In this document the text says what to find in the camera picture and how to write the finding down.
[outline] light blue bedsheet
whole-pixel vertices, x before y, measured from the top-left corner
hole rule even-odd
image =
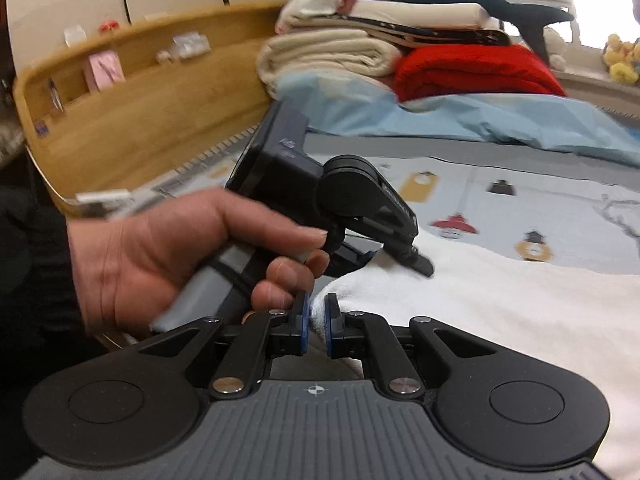
[[[349,72],[294,72],[276,84],[313,128],[339,136],[418,136],[510,142],[640,167],[640,142],[595,106],[532,94],[461,94],[398,104]]]

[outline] fingernail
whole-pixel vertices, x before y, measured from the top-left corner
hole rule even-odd
[[[287,290],[295,290],[298,285],[298,276],[287,264],[281,264],[276,272],[276,282]]]
[[[326,240],[326,231],[324,229],[317,229],[315,227],[306,227],[306,226],[298,226],[300,229],[304,229],[305,233],[309,234],[311,237],[318,238],[318,240]]]

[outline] cream blanket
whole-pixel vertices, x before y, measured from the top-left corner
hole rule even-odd
[[[371,38],[354,28],[329,28],[275,36],[267,40],[256,60],[256,70],[267,90],[284,73],[299,70],[341,69],[362,76],[394,72],[402,53],[392,44]]]

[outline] logo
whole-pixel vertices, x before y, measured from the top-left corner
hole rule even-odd
[[[396,194],[394,191],[392,191],[391,189],[388,188],[388,186],[385,185],[384,182],[382,182],[382,190],[386,192],[386,194],[389,196],[389,198],[394,202],[394,204],[396,204],[398,206],[398,209],[400,211],[402,211],[405,215],[407,216],[411,216],[409,214],[409,212],[407,211],[406,207],[404,205],[402,205],[400,203],[400,201],[398,200],[398,198],[396,197]]]
[[[326,391],[326,388],[323,388],[322,386],[320,386],[320,384],[314,384],[313,386],[310,386],[309,388],[307,388],[305,391],[308,394],[311,394],[314,397],[317,397],[318,395],[324,394]]]

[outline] metal screw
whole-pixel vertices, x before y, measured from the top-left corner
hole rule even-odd
[[[211,386],[220,394],[236,394],[244,388],[244,383],[237,377],[220,377]]]
[[[389,381],[389,389],[396,394],[414,394],[420,389],[420,383],[411,377],[398,377]]]

